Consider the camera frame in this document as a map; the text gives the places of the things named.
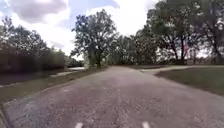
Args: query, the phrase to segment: sky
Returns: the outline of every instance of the sky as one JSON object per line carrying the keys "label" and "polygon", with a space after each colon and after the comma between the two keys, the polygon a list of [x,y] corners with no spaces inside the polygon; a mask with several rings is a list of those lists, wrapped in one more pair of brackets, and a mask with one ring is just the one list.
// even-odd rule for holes
{"label": "sky", "polygon": [[70,55],[74,49],[77,15],[90,15],[105,9],[112,15],[117,31],[135,34],[146,23],[147,11],[158,0],[0,0],[0,18],[9,16],[15,26],[36,30],[49,47]]}

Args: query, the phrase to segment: grass lawn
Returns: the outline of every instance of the grass lawn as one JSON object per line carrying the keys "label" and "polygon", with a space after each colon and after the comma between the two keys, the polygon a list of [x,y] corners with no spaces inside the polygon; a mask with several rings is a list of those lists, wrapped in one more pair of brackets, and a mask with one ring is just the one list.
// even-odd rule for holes
{"label": "grass lawn", "polygon": [[224,67],[171,70],[157,76],[224,96]]}
{"label": "grass lawn", "polygon": [[1,78],[0,85],[4,86],[36,79],[43,79],[61,72],[72,72],[72,71],[73,70],[70,69],[59,69],[59,70],[40,71],[35,73],[0,74]]}
{"label": "grass lawn", "polygon": [[167,65],[132,65],[127,67],[133,68],[133,69],[158,69],[158,68],[164,68],[168,66]]}
{"label": "grass lawn", "polygon": [[87,76],[96,72],[100,72],[105,70],[106,68],[102,69],[88,69],[83,71],[74,72],[64,76],[57,76],[57,77],[47,77],[47,78],[40,78],[36,80],[31,80],[11,86],[6,86],[0,88],[0,103],[8,102],[16,98],[21,98],[32,93],[39,92],[46,88],[66,83],[71,80],[75,80],[81,78],[83,76]]}

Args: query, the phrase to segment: road marking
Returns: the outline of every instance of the road marking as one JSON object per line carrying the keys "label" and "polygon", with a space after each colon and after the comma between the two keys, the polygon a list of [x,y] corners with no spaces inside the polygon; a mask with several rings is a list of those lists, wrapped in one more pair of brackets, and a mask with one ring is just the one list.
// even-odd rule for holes
{"label": "road marking", "polygon": [[78,123],[76,124],[75,128],[82,128],[82,126],[83,126],[83,123],[78,122]]}
{"label": "road marking", "polygon": [[143,128],[151,128],[148,122],[142,122],[142,127]]}

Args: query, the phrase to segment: white lane marking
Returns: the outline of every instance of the white lane marking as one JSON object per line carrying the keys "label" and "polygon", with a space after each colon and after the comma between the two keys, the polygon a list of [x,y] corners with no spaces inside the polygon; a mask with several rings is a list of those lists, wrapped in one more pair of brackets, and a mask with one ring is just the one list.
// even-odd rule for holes
{"label": "white lane marking", "polygon": [[82,126],[83,126],[83,123],[78,122],[78,123],[76,124],[75,128],[82,128]]}
{"label": "white lane marking", "polygon": [[143,128],[151,128],[148,122],[142,122],[142,127]]}

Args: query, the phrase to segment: cloud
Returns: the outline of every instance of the cloud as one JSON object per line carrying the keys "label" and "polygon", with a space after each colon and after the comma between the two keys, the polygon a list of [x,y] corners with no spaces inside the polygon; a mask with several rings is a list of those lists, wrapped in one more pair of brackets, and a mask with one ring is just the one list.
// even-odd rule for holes
{"label": "cloud", "polygon": [[3,17],[3,16],[4,16],[3,12],[0,11],[0,17]]}
{"label": "cloud", "polygon": [[15,26],[36,30],[49,47],[62,49],[66,55],[74,48],[75,33],[61,26],[70,17],[68,0],[5,0]]}
{"label": "cloud", "polygon": [[6,0],[21,20],[28,23],[51,23],[69,18],[68,0]]}
{"label": "cloud", "polygon": [[114,0],[118,8],[104,6],[87,10],[86,14],[94,14],[105,9],[112,15],[117,30],[124,35],[135,34],[143,28],[147,19],[148,9],[153,8],[158,0]]}

